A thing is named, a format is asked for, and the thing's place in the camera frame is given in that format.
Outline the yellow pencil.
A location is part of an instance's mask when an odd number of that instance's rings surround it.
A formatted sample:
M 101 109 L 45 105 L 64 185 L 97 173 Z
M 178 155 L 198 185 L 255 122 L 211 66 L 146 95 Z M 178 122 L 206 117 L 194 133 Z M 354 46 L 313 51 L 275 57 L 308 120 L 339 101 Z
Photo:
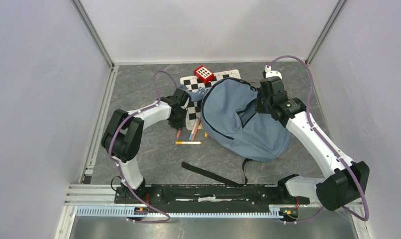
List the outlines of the yellow pencil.
M 177 145 L 200 145 L 201 141 L 175 141 Z

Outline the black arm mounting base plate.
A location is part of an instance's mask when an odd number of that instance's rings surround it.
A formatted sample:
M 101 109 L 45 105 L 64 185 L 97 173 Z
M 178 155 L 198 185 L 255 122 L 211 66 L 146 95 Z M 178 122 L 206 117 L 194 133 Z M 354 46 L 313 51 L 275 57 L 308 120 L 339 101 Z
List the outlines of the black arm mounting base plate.
M 266 213 L 270 205 L 308 205 L 309 198 L 294 197 L 273 184 L 222 184 L 141 186 L 132 194 L 124 185 L 115 190 L 116 204 L 135 204 L 137 211 L 167 214 Z

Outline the light blue pencil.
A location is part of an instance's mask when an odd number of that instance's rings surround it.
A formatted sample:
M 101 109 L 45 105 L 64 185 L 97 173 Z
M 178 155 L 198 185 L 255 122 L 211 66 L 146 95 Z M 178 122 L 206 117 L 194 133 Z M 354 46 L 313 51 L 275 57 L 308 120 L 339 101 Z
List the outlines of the light blue pencil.
M 193 140 L 193 135 L 194 135 L 194 133 L 196 132 L 197 128 L 198 128 L 198 127 L 197 127 L 196 125 L 192 128 L 191 133 L 190 133 L 190 136 L 189 136 L 189 140 L 190 140 L 190 141 Z

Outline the blue student backpack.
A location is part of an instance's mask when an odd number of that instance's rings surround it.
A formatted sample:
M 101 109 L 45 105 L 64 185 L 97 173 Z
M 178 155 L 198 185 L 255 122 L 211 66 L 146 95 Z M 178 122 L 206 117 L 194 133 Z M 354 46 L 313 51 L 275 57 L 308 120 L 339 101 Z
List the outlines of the blue student backpack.
M 271 115 L 256 112 L 257 90 L 248 82 L 224 78 L 205 94 L 178 87 L 200 104 L 204 131 L 223 147 L 260 162 L 271 162 L 286 152 L 292 134 Z

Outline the red pencil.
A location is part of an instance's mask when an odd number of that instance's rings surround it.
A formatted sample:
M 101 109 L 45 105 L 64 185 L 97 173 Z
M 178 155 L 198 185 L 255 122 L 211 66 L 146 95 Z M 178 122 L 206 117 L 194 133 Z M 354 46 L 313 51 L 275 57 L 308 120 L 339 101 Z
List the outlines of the red pencil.
M 194 141 L 195 136 L 196 136 L 196 133 L 197 133 L 197 131 L 198 131 L 198 129 L 199 129 L 200 124 L 201 124 L 201 120 L 198 118 L 197 121 L 196 121 L 196 124 L 195 124 L 195 126 L 194 126 L 194 128 L 193 128 L 193 133 L 192 133 L 192 136 L 191 136 L 191 141 Z

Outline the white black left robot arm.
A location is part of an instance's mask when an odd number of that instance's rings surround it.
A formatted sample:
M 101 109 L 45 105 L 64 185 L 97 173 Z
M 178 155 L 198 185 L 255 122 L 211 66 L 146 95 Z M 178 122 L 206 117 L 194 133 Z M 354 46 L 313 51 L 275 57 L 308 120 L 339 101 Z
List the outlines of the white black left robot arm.
M 127 197 L 134 203 L 145 199 L 146 190 L 141 185 L 144 178 L 139 170 L 136 155 L 140 149 L 143 131 L 160 121 L 168 121 L 170 127 L 186 126 L 189 94 L 176 89 L 173 95 L 162 97 L 142 109 L 134 111 L 115 110 L 101 139 L 101 146 L 116 163 Z

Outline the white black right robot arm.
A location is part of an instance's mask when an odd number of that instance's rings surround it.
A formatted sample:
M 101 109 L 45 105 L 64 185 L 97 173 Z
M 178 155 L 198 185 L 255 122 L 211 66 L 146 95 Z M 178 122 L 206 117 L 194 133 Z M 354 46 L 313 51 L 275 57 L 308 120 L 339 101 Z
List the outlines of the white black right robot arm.
M 292 133 L 308 150 L 322 171 L 323 178 L 290 176 L 282 180 L 277 197 L 290 203 L 297 196 L 316 199 L 329 211 L 347 209 L 355 200 L 362 201 L 364 214 L 369 217 L 365 191 L 370 168 L 355 162 L 337 147 L 312 118 L 309 108 L 298 98 L 289 98 L 280 77 L 266 78 L 257 89 L 258 113 L 270 114 Z

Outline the red calculator toy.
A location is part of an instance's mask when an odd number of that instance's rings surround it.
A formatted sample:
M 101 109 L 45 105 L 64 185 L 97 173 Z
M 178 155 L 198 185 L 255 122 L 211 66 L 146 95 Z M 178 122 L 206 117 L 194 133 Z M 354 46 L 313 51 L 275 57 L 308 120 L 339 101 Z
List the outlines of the red calculator toy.
M 194 75 L 203 83 L 209 83 L 214 79 L 214 73 L 206 66 L 200 65 L 194 70 Z

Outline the blue owl eraser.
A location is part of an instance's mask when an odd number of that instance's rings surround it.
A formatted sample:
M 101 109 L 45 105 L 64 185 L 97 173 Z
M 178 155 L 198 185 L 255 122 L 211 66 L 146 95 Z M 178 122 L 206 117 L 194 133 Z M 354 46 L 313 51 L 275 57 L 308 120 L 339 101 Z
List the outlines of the blue owl eraser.
M 205 94 L 208 91 L 208 88 L 205 87 L 199 87 L 198 93 L 199 94 Z

